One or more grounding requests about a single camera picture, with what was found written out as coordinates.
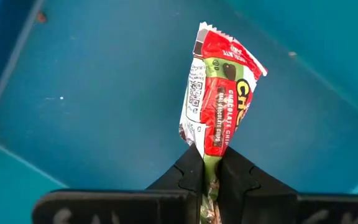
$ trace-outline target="blue container wall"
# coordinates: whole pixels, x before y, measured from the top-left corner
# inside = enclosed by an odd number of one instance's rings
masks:
[[[32,1],[0,1],[0,77],[32,6]],[[0,150],[0,223],[30,223],[36,200],[60,187],[31,164]]]
[[[358,110],[358,1],[227,0]]]
[[[23,2],[26,9],[14,11],[0,3],[7,81],[0,85],[0,163],[7,165],[0,191],[6,180],[29,193],[10,214],[17,220],[28,220],[30,204],[49,189],[143,189],[179,158],[187,146],[178,120],[201,21],[237,37],[269,69],[231,146],[300,191],[358,186],[358,107],[344,100],[344,87],[322,82],[331,73],[318,63],[312,70],[288,56],[291,30],[261,31],[263,21],[218,0],[48,0],[46,24],[32,23],[37,2]],[[1,23],[14,19],[5,39]],[[16,60],[11,53],[19,50]],[[14,70],[4,73],[4,64]]]

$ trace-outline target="red label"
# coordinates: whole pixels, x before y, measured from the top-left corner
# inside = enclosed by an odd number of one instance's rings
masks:
[[[260,68],[241,44],[231,42],[215,32],[209,31],[207,33],[201,52],[204,58],[223,58],[247,66],[254,73],[256,80],[262,74]]]
[[[206,79],[205,98],[201,108],[201,123],[207,125],[205,154],[222,156],[236,130],[236,83],[223,78]]]

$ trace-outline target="barcode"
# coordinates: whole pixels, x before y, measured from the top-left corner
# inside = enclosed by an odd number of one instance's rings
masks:
[[[199,106],[201,98],[201,90],[203,89],[203,83],[198,81],[189,80],[189,104],[192,106]],[[197,113],[198,109],[193,108],[193,113]]]

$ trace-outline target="blue bin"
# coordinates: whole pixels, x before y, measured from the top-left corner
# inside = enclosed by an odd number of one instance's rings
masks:
[[[335,1],[0,0],[0,223],[49,190],[143,189],[180,157],[201,21],[269,69],[231,146],[299,191],[358,193],[358,2]]]

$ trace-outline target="candy wrapper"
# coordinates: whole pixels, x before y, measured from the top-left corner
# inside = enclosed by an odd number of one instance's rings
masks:
[[[219,223],[216,168],[247,113],[266,69],[236,39],[203,22],[198,29],[179,132],[195,144],[205,165],[202,223]]]

